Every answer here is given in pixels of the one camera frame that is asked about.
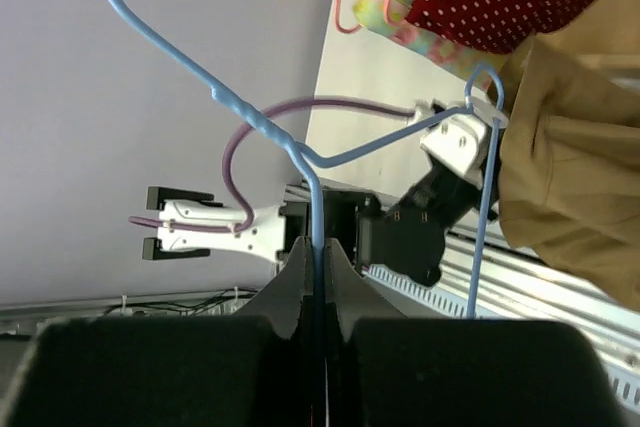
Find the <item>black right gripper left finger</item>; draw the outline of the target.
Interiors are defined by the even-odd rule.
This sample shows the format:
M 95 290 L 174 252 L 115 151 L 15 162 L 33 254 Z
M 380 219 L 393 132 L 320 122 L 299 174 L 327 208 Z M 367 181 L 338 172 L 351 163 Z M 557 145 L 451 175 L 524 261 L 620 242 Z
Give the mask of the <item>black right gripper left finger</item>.
M 231 315 L 47 325 L 1 403 L 5 426 L 308 426 L 307 239 Z

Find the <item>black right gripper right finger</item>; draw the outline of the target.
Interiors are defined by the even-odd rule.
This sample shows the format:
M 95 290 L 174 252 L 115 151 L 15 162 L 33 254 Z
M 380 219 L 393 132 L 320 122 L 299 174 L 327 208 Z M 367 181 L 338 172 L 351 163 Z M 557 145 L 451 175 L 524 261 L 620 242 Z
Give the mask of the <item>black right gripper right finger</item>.
M 544 320 L 408 317 L 323 255 L 332 426 L 621 426 L 587 338 Z

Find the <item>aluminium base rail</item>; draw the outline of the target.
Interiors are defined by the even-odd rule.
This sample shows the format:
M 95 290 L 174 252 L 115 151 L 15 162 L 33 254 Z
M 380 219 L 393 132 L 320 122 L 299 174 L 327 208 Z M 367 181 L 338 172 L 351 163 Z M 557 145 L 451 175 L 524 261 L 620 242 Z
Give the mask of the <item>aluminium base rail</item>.
M 438 313 L 462 318 L 467 313 L 477 215 L 466 215 L 447 234 L 441 280 L 424 287 L 383 265 L 366 268 L 365 279 L 410 316 Z M 230 313 L 232 292 L 167 294 L 107 300 L 70 301 L 1 310 L 1 331 L 32 336 L 48 321 L 96 317 L 106 311 L 187 315 Z M 628 410 L 639 410 L 639 315 L 617 305 L 587 281 L 545 267 L 527 249 L 510 250 L 497 227 L 485 237 L 476 295 L 479 319 L 544 319 L 580 330 L 597 351 L 614 395 Z

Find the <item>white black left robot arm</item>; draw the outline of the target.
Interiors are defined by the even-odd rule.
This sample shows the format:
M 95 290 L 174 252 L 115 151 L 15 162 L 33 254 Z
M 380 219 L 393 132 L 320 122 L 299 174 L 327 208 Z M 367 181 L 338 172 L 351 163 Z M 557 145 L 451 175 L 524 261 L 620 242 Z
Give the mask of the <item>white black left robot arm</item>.
M 358 271 L 383 265 L 426 287 L 442 276 L 445 235 L 472 209 L 481 206 L 481 189 L 443 167 L 435 167 L 391 207 L 366 191 L 326 189 L 324 228 Z M 247 253 L 284 263 L 297 238 L 311 233 L 309 201 L 285 201 L 260 208 L 245 230 L 243 212 L 213 195 L 151 187 L 147 207 L 155 219 L 137 222 L 155 229 L 143 242 L 148 261 L 204 258 L 214 250 Z

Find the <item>tan brown skirt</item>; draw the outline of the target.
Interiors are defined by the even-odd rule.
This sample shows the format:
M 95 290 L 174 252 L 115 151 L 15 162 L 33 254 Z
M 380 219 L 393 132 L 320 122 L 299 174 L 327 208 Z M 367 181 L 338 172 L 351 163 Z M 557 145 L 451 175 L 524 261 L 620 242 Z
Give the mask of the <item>tan brown skirt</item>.
M 514 248 L 639 307 L 639 93 L 581 54 L 639 50 L 639 0 L 598 0 L 501 68 L 499 223 Z

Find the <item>pastel floral skirt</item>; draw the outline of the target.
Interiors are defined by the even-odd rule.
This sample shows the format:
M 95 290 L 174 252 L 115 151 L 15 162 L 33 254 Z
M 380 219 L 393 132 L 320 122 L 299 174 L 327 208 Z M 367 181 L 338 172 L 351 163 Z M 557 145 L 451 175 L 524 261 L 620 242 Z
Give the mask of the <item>pastel floral skirt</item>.
M 347 34 L 361 28 L 385 37 L 399 46 L 411 50 L 454 76 L 466 80 L 478 63 L 500 68 L 507 60 L 505 55 L 474 49 L 464 33 L 451 39 L 436 30 L 442 26 L 431 18 L 419 0 L 357 0 L 352 12 L 357 25 L 345 28 L 341 25 L 341 8 L 335 8 L 338 30 Z

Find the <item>blue wire hanger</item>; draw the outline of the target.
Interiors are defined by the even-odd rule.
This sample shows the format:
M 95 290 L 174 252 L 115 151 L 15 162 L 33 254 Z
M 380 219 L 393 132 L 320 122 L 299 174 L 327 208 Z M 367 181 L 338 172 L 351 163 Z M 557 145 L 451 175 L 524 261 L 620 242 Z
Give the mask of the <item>blue wire hanger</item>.
M 432 127 L 437 122 L 443 121 L 454 114 L 475 115 L 481 119 L 487 126 L 492 128 L 491 138 L 488 148 L 488 165 L 486 169 L 484 187 L 482 190 L 481 204 L 479 209 L 480 225 L 475 244 L 475 253 L 473 256 L 471 282 L 466 307 L 466 316 L 468 318 L 476 317 L 476 301 L 478 293 L 478 283 L 480 278 L 481 259 L 484 248 L 484 239 L 486 231 L 486 223 L 488 219 L 488 211 L 490 209 L 490 193 L 493 184 L 494 165 L 497 157 L 497 144 L 499 131 L 507 125 L 506 117 L 501 112 L 504 104 L 504 88 L 495 70 L 486 64 L 480 64 L 476 67 L 471 77 L 476 78 L 480 72 L 485 71 L 492 78 L 494 85 L 498 90 L 498 101 L 496 106 L 492 106 L 484 101 L 477 101 L 471 95 L 472 83 L 465 85 L 465 105 L 463 107 L 450 108 L 442 113 L 436 114 L 418 124 L 405 127 L 399 131 L 387 134 L 367 144 L 363 144 L 350 151 L 338 154 L 333 157 L 322 157 L 313 149 L 303 143 L 299 143 L 285 130 L 277 126 L 266 115 L 257 110 L 253 105 L 245 102 L 226 84 L 221 82 L 204 67 L 199 65 L 152 27 L 139 18 L 124 2 L 124 0 L 108 0 L 114 10 L 125 20 L 132 28 L 137 30 L 152 44 L 161 51 L 171 57 L 173 60 L 181 64 L 191 74 L 201 80 L 211 91 L 212 99 L 228 108 L 238 116 L 240 116 L 251 127 L 261 132 L 262 135 L 270 139 L 278 147 L 287 152 L 296 169 L 306 179 L 311 193 L 311 211 L 312 211 L 312 228 L 311 240 L 314 251 L 314 268 L 316 274 L 322 274 L 324 267 L 321 265 L 323 260 L 322 249 L 325 243 L 324 234 L 324 201 L 322 195 L 322 187 L 320 180 L 314 169 L 316 167 L 329 168 L 340 166 L 359 159 L 369 153 L 372 153 L 382 147 L 390 145 L 401 140 L 420 127 Z

